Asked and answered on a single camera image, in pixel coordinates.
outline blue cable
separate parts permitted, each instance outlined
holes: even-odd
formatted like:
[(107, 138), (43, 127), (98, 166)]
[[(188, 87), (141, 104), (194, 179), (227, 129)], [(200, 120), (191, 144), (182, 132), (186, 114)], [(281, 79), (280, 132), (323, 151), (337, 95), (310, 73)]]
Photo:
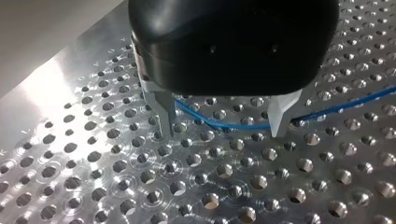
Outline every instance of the blue cable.
[[(389, 95), (396, 92), (396, 86), (387, 88), (382, 91), (378, 91), (376, 93), (373, 93), (371, 95), (368, 95), (366, 97), (360, 98), (358, 100), (354, 100), (342, 105), (336, 105), (333, 107), (330, 107), (328, 109), (321, 110), (319, 112), (314, 112), (308, 115), (303, 115), (299, 118), (293, 119), (293, 120), (308, 120), (308, 119), (316, 119), (320, 116), (323, 115), (328, 115), (331, 113), (338, 113), (342, 109), (348, 109), (350, 107), (354, 107), (356, 105), (361, 105), (365, 104), (368, 102), (371, 102), (377, 98)], [(270, 125), (268, 123), (266, 124), (256, 124), (256, 125), (242, 125), (242, 124), (231, 124), (231, 123), (220, 123), (220, 122), (215, 122), (211, 119), (205, 118), (202, 116), (200, 113), (195, 112), (194, 110), (190, 109), (188, 106), (184, 105), (181, 101), (178, 99), (175, 99), (176, 105), (183, 110), (185, 113), (196, 117), (200, 120), (202, 120), (204, 123), (209, 125), (212, 128), (226, 128), (226, 129), (240, 129), (240, 130), (264, 130), (264, 129), (270, 129)]]

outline perforated metal plate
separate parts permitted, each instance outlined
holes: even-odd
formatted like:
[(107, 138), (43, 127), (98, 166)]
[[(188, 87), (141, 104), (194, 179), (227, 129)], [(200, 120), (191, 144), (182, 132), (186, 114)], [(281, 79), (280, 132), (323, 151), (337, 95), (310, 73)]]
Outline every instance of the perforated metal plate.
[[(340, 10), (310, 110), (396, 84), (396, 5)], [(0, 222), (396, 220), (394, 95), (290, 125), (282, 139), (219, 133), (178, 110), (175, 136), (163, 139), (126, 15), (122, 4), (0, 101)], [(267, 121), (267, 97), (178, 98), (221, 122)]]

